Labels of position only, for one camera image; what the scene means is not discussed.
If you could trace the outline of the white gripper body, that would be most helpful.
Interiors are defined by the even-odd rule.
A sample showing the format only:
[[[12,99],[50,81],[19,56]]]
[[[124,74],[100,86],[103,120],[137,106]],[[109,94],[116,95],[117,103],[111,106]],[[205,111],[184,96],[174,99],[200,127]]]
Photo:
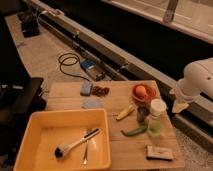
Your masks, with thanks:
[[[172,112],[177,114],[189,107],[189,104],[194,100],[193,96],[184,94],[178,88],[172,88],[170,94],[175,96],[175,100],[172,107]]]

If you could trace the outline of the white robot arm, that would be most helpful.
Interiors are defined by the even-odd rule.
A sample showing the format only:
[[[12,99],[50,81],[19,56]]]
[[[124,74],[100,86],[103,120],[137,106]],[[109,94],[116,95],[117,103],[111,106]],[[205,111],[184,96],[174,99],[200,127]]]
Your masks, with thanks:
[[[170,93],[175,96],[173,113],[182,112],[201,93],[213,99],[213,57],[187,64]]]

